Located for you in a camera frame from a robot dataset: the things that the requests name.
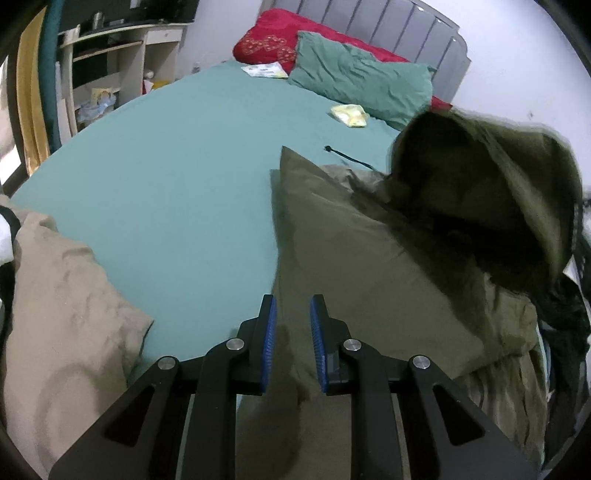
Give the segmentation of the teal curtain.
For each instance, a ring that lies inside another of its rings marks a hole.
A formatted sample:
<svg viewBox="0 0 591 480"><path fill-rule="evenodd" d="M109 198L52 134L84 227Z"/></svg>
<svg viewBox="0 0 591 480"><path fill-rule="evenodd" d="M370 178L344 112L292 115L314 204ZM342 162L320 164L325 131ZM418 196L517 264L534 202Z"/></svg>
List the teal curtain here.
<svg viewBox="0 0 591 480"><path fill-rule="evenodd" d="M40 100L51 154L61 147L56 100L55 64L57 62L58 34L63 6L64 0L51 0L48 2L39 39L38 78Z"/></svg>

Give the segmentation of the beige folded garment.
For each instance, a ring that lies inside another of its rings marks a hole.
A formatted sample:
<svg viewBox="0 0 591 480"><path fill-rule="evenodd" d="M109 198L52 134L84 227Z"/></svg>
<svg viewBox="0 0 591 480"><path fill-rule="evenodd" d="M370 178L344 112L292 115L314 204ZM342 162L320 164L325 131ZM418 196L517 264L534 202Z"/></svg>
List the beige folded garment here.
<svg viewBox="0 0 591 480"><path fill-rule="evenodd" d="M16 207L16 285L1 355L1 417L41 478L127 389L152 319L108 280L85 244Z"/></svg>

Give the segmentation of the white folded cloth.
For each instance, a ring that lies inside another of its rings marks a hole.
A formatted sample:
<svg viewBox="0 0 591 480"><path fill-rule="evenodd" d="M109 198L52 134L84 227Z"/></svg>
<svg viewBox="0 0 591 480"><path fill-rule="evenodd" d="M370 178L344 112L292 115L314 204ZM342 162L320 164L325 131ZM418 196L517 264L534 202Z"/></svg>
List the white folded cloth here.
<svg viewBox="0 0 591 480"><path fill-rule="evenodd" d="M21 223L12 210L0 207L0 265L14 260L14 242Z"/></svg>

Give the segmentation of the green pillow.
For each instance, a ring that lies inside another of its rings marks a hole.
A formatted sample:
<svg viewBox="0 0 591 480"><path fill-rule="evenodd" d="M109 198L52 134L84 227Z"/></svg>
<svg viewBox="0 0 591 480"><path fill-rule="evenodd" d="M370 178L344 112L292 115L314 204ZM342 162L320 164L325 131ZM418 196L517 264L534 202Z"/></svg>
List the green pillow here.
<svg viewBox="0 0 591 480"><path fill-rule="evenodd" d="M369 51L315 32L297 33L288 82L342 104L356 104L401 130L432 105L430 67L382 62Z"/></svg>

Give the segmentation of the black clothes pile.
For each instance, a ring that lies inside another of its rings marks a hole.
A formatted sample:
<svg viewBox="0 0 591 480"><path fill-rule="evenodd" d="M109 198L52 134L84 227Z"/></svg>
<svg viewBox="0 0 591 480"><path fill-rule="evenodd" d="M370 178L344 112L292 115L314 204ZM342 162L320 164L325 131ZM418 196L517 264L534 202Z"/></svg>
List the black clothes pile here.
<svg viewBox="0 0 591 480"><path fill-rule="evenodd" d="M549 380L543 478L590 458L590 194L575 210L573 256L539 307Z"/></svg>

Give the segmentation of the olive green large garment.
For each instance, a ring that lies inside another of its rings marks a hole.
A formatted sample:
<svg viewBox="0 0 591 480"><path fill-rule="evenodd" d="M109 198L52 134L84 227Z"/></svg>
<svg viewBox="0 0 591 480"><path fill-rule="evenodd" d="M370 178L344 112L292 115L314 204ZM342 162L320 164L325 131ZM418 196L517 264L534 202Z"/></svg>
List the olive green large garment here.
<svg viewBox="0 0 591 480"><path fill-rule="evenodd" d="M430 357L532 461L545 457L539 307L572 255L582 185L554 132L427 111L387 174L284 149L270 386L238 410L240 479L346 479L351 400L318 385L311 297L353 337Z"/></svg>

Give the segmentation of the grey padded headboard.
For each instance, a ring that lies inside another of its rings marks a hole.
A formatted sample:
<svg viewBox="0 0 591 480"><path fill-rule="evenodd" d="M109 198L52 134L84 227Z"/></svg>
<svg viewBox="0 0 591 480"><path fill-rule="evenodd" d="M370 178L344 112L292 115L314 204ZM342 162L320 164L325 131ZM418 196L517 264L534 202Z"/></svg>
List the grey padded headboard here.
<svg viewBox="0 0 591 480"><path fill-rule="evenodd" d="M428 64L434 95L451 103L471 64L459 26L416 0L276 0L259 11L280 8L342 34L391 51L414 63Z"/></svg>

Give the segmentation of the yellow plastic packet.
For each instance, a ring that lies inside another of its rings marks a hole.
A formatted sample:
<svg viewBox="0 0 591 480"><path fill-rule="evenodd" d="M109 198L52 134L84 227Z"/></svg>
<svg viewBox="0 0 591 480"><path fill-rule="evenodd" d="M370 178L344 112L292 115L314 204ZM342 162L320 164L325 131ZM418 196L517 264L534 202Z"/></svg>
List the yellow plastic packet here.
<svg viewBox="0 0 591 480"><path fill-rule="evenodd" d="M349 128L365 128L369 115L361 105L335 105L331 108L331 115Z"/></svg>

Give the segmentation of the yellow curtain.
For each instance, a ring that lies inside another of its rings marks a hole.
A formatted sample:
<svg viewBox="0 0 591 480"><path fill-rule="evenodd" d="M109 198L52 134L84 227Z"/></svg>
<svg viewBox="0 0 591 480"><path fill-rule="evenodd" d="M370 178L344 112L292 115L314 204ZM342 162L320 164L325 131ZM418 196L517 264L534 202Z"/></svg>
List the yellow curtain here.
<svg viewBox="0 0 591 480"><path fill-rule="evenodd" d="M43 8L21 34L16 57L17 110L28 176L50 156L39 84L39 45L45 13Z"/></svg>

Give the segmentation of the red patterned pillow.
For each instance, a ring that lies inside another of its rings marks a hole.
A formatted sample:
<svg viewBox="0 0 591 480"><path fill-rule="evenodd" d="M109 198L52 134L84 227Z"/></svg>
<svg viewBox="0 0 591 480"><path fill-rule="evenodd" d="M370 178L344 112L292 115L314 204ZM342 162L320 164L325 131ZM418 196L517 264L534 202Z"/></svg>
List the red patterned pillow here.
<svg viewBox="0 0 591 480"><path fill-rule="evenodd" d="M245 64L280 63L287 74L296 66L297 32L310 31L321 34L328 40L349 44L373 54L385 63L409 62L408 59L388 50L372 46L304 16L280 8L266 10L238 40L232 50L235 60Z"/></svg>

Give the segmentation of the teal bed sheet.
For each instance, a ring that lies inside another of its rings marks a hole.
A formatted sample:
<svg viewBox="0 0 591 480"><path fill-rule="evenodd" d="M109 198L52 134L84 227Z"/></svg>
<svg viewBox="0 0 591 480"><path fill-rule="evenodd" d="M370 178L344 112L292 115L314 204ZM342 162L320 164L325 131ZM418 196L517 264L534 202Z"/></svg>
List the teal bed sheet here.
<svg viewBox="0 0 591 480"><path fill-rule="evenodd" d="M397 131L375 119L346 127L331 108L224 62L97 120L12 199L88 245L115 288L151 317L144 365L194 358L256 315L273 288L271 177L283 148L318 165L350 155L388 169Z"/></svg>

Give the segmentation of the white paper sheet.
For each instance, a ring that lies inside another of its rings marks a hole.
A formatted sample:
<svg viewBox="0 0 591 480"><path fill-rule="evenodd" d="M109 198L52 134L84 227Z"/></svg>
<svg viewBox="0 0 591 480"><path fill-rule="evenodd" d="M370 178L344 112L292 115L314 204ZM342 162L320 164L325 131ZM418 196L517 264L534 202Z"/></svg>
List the white paper sheet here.
<svg viewBox="0 0 591 480"><path fill-rule="evenodd" d="M252 64L242 66L242 71L252 78L287 79L288 74L284 71L280 62L267 64Z"/></svg>

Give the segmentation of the beige wooden desk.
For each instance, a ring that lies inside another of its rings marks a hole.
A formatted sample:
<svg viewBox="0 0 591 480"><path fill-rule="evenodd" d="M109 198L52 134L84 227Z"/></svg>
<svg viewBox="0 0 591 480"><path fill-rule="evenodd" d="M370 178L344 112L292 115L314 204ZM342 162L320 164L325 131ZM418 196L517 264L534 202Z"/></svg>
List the beige wooden desk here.
<svg viewBox="0 0 591 480"><path fill-rule="evenodd" d="M145 23L60 35L55 66L60 133L71 138L83 126L79 113L100 93L119 107L176 80L185 23Z"/></svg>

